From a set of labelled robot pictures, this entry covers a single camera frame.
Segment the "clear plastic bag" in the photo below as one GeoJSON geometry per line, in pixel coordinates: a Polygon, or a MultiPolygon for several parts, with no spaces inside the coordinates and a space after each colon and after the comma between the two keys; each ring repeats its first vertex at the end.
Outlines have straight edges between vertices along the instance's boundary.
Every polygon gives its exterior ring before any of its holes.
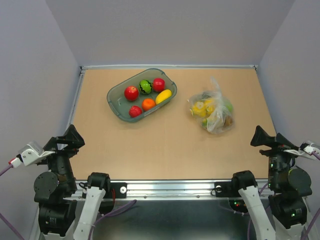
{"type": "Polygon", "coordinates": [[[192,105],[197,101],[206,100],[209,98],[212,98],[214,100],[215,110],[209,117],[206,117],[206,118],[195,117],[195,116],[192,116],[192,117],[196,120],[198,124],[200,124],[200,126],[204,130],[206,130],[211,134],[217,135],[217,134],[221,134],[223,132],[229,131],[234,126],[235,124],[234,111],[233,113],[230,113],[228,109],[225,107],[224,100],[228,98],[226,98],[223,95],[220,85],[218,84],[218,82],[214,77],[210,78],[210,83],[212,86],[211,90],[206,90],[201,93],[197,93],[191,96],[187,101],[189,104],[189,111],[190,111],[190,108],[192,107],[192,105]],[[224,123],[227,115],[232,116],[233,118],[233,125],[230,127],[224,127],[224,123]]]}

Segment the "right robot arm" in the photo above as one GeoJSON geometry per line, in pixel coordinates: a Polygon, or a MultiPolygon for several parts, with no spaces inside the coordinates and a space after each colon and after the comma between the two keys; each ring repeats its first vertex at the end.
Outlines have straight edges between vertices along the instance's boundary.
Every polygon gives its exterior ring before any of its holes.
{"type": "Polygon", "coordinates": [[[268,135],[259,125],[250,144],[269,147],[260,150],[260,154],[268,157],[267,187],[273,192],[268,201],[274,222],[270,222],[251,171],[233,174],[231,192],[240,195],[246,204],[258,240],[300,240],[307,222],[307,206],[303,198],[313,192],[310,175],[294,163],[297,157],[310,158],[310,155],[280,133],[268,135]]]}

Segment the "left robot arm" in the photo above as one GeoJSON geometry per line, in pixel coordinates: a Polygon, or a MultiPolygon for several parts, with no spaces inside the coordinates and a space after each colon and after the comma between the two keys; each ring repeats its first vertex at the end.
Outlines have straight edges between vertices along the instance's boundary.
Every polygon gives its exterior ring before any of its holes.
{"type": "Polygon", "coordinates": [[[85,202],[75,224],[77,201],[70,197],[77,190],[70,159],[85,141],[71,124],[62,136],[52,137],[44,146],[49,152],[40,161],[48,170],[34,181],[34,201],[38,203],[38,225],[47,240],[90,240],[104,197],[111,193],[109,174],[93,172],[87,178],[85,202]]]}

